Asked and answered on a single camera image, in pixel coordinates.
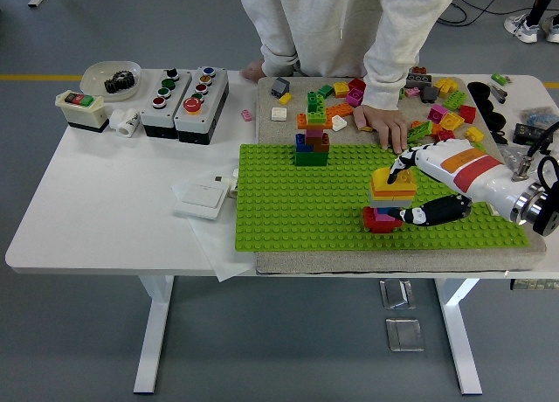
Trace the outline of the person's left hand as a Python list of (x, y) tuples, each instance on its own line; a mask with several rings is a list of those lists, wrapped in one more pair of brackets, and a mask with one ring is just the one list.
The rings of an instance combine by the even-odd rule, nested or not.
[(408, 147), (410, 122), (398, 110), (382, 110), (361, 105), (353, 111), (355, 123), (372, 128), (378, 134), (382, 149), (401, 154)]

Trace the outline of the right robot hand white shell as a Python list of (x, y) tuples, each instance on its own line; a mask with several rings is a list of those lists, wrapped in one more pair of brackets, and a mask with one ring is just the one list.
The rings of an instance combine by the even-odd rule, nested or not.
[(516, 224), (533, 224), (542, 214), (547, 195), (534, 180), (514, 181), (513, 172), (495, 157), (474, 148), (469, 141), (450, 139), (412, 147), (390, 169), (393, 184), (402, 170), (416, 166), (456, 193), (410, 209), (388, 214), (407, 224), (434, 226), (467, 217), (473, 203), (490, 204), (499, 215)]

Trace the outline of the person's right hand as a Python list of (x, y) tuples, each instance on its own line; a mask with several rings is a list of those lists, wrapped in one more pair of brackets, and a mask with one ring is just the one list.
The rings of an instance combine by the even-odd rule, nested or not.
[(257, 83), (260, 79), (265, 78), (262, 66), (264, 64), (263, 59), (254, 60), (252, 63), (247, 65), (244, 69), (239, 71), (239, 75), (246, 80)]

